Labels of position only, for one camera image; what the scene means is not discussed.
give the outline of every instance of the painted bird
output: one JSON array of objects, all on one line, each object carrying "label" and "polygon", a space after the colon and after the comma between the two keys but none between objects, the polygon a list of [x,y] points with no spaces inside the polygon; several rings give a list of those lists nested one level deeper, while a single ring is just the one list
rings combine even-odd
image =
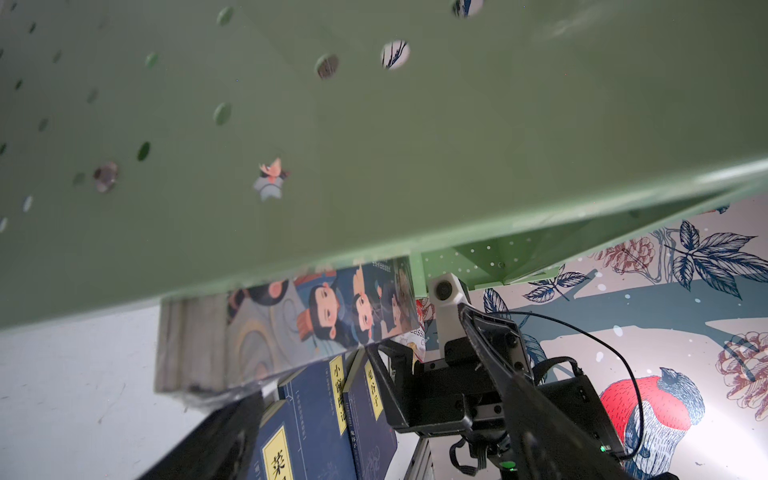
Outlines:
[{"label": "painted bird", "polygon": [[[704,400],[691,379],[672,369],[661,368],[661,376],[637,379],[643,399],[645,435],[637,455],[624,462],[624,470],[647,480],[669,470],[680,440],[704,417]],[[640,416],[632,381],[612,383],[600,395],[611,422],[627,452],[639,443]]]}]

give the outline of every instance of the book spine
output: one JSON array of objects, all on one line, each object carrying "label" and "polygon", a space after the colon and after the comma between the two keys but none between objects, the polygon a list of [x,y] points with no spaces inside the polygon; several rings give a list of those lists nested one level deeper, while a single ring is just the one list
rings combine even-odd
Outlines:
[{"label": "book spine", "polygon": [[352,399],[349,394],[344,394],[344,412],[346,413],[346,427],[349,429],[349,442],[352,444],[352,457],[355,460],[355,470],[358,480],[362,479],[362,458],[360,457],[359,446],[357,445],[357,432],[355,425],[357,418],[353,415]]}]

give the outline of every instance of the pink flower illustration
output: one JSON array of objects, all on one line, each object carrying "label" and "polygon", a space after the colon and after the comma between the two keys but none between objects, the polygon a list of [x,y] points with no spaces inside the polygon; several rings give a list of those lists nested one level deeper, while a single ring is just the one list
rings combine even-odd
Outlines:
[{"label": "pink flower illustration", "polygon": [[755,420],[768,417],[768,333],[734,335],[717,357],[715,368],[733,387],[726,397],[742,409],[756,409]]},{"label": "pink flower illustration", "polygon": [[644,272],[654,261],[654,254],[654,245],[650,239],[641,237],[597,252],[594,259],[603,260],[603,267],[611,266],[614,272]]}]

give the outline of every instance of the blue leaves illustration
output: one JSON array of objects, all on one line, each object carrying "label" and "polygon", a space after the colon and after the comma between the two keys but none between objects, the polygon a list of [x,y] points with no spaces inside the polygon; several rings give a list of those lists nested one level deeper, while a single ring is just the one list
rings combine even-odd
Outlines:
[{"label": "blue leaves illustration", "polygon": [[563,286],[565,288],[577,286],[579,283],[585,281],[586,279],[587,276],[579,272],[566,272],[557,278],[558,286]]},{"label": "blue leaves illustration", "polygon": [[534,288],[533,291],[526,293],[523,296],[528,300],[536,303],[548,302],[554,297],[554,287],[540,286],[539,288]]},{"label": "blue leaves illustration", "polygon": [[[523,333],[523,343],[525,344],[525,352],[528,354],[528,362],[531,364],[531,367],[536,366],[540,361],[547,359],[547,354],[544,353],[541,344],[534,337]],[[545,373],[541,378],[542,382],[547,381],[547,375],[549,374]]]},{"label": "blue leaves illustration", "polygon": [[509,310],[507,304],[502,300],[502,296],[492,288],[485,289],[482,296],[482,305],[486,312],[506,312]]},{"label": "blue leaves illustration", "polygon": [[694,261],[688,255],[674,259],[672,273],[680,285],[690,292],[690,281],[694,279]]},{"label": "blue leaves illustration", "polygon": [[735,233],[715,233],[704,239],[704,242],[699,246],[699,253],[709,256],[715,253],[738,252],[741,247],[746,245],[746,242],[753,238]]},{"label": "blue leaves illustration", "polygon": [[694,266],[696,267],[696,273],[709,286],[715,290],[737,296],[741,300],[739,289],[736,287],[736,279],[733,278],[733,275],[707,258],[694,258]]},{"label": "blue leaves illustration", "polygon": [[726,253],[711,257],[716,265],[756,282],[768,282],[768,262],[751,253]]},{"label": "blue leaves illustration", "polygon": [[545,303],[549,300],[552,300],[554,298],[554,293],[560,293],[560,295],[565,298],[566,300],[570,301],[568,297],[566,297],[558,287],[562,288],[571,288],[572,286],[577,286],[579,283],[585,281],[587,279],[587,276],[583,273],[579,272],[565,272],[563,273],[563,269],[565,268],[565,265],[560,267],[560,273],[551,280],[539,280],[536,282],[528,282],[531,285],[536,286],[537,288],[534,288],[531,292],[526,293],[523,295],[526,299],[536,302],[536,303]]},{"label": "blue leaves illustration", "polygon": [[699,247],[699,230],[696,229],[688,220],[683,220],[680,225],[680,243],[688,250]]},{"label": "blue leaves illustration", "polygon": [[709,235],[700,241],[699,230],[689,221],[683,220],[680,225],[680,243],[687,252],[670,247],[683,254],[682,257],[675,257],[672,263],[675,279],[690,291],[690,282],[696,271],[715,290],[741,299],[734,275],[768,283],[768,261],[739,251],[753,238],[726,232]]}]

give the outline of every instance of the wall mural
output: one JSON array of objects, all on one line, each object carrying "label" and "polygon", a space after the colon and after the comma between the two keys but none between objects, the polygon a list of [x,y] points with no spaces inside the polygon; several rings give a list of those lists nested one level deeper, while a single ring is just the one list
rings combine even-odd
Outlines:
[{"label": "wall mural", "polygon": [[[554,279],[470,292],[470,300],[486,312],[573,323],[627,358],[646,417],[641,450],[623,465],[635,478],[764,478],[766,207],[768,195],[753,197],[580,257]],[[579,362],[631,451],[640,406],[619,359],[556,323],[526,316],[519,324],[532,365],[562,355]],[[569,368],[556,366],[545,381],[572,376]]]}]

